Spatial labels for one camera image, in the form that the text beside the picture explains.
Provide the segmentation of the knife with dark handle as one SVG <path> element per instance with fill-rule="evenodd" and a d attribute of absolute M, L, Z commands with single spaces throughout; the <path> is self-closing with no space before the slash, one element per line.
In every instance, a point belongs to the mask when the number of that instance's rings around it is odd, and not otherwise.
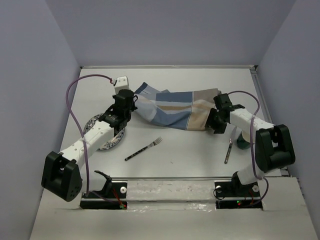
<path fill-rule="evenodd" d="M 224 164 L 227 164 L 230 158 L 230 154 L 231 154 L 231 150 L 233 147 L 233 142 L 236 136 L 236 131 L 237 131 L 237 127 L 235 126 L 231 132 L 230 138 L 229 138 L 229 145 L 228 145 L 228 149 L 227 149 L 227 153 L 224 159 Z"/>

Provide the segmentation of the blue floral ceramic plate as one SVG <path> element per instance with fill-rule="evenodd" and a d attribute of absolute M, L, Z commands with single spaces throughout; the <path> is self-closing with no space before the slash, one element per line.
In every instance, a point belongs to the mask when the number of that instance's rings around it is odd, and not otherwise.
<path fill-rule="evenodd" d="M 83 128 L 83 134 L 86 141 L 86 147 L 89 152 L 106 151 L 118 145 L 125 136 L 125 128 L 120 130 L 116 135 L 114 128 L 106 128 L 99 122 L 103 113 L 99 113 L 88 120 Z"/>

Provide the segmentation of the blue beige patterned cloth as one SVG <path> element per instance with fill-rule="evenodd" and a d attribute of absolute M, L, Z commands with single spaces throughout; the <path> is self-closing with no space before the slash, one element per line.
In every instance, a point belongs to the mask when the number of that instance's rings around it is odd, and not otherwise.
<path fill-rule="evenodd" d="M 214 97 L 221 91 L 217 88 L 159 91 L 144 82 L 134 93 L 138 97 L 135 112 L 149 123 L 185 131 L 204 131 L 210 110 L 216 107 Z"/>

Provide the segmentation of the dark green mug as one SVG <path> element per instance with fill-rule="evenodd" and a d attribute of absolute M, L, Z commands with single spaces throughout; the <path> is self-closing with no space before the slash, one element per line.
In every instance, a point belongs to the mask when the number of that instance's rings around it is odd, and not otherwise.
<path fill-rule="evenodd" d="M 252 135 L 252 141 L 251 141 L 250 134 L 245 131 L 241 131 L 241 133 L 239 134 L 236 140 L 236 145 L 240 150 L 248 150 L 250 148 L 255 147 L 255 141 L 256 141 L 255 134 Z"/>

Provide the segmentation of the fork with dark handle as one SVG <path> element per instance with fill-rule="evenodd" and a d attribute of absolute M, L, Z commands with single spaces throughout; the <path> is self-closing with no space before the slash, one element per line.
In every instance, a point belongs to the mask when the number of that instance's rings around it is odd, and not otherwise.
<path fill-rule="evenodd" d="M 131 154 L 130 156 L 126 157 L 124 159 L 125 162 L 127 162 L 128 160 L 132 159 L 133 157 L 135 157 L 136 155 L 142 153 L 143 151 L 152 148 L 156 145 L 158 145 L 163 139 L 161 137 L 158 137 L 156 140 L 154 140 L 153 142 L 151 142 L 149 145 L 137 150 L 136 152 L 134 152 L 133 154 Z"/>

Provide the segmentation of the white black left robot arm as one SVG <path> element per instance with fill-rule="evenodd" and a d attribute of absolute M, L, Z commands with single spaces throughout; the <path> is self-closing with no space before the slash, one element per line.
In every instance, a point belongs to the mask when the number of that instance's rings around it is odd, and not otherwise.
<path fill-rule="evenodd" d="M 82 167 L 89 166 L 91 157 L 104 143 L 112 140 L 131 120 L 137 109 L 138 96 L 129 89 L 113 95 L 112 104 L 79 140 L 61 152 L 50 152 L 44 163 L 41 186 L 66 202 L 73 201 L 80 193 L 95 193 L 104 198 L 112 189 L 112 178 L 96 170 L 102 180 L 95 184 L 90 177 L 81 175 Z"/>

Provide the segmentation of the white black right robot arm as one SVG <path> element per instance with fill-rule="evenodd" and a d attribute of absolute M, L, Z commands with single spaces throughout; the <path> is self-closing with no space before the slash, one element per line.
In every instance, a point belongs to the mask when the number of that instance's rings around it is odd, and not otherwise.
<path fill-rule="evenodd" d="M 241 104 L 233 104 L 227 93 L 220 93 L 213 100 L 215 108 L 210 110 L 205 126 L 214 134 L 224 134 L 228 124 L 240 129 L 238 140 L 246 142 L 251 153 L 251 163 L 236 171 L 231 180 L 221 186 L 220 199 L 242 196 L 254 183 L 265 180 L 267 173 L 295 163 L 292 139 L 286 125 L 274 125 L 258 118 Z"/>

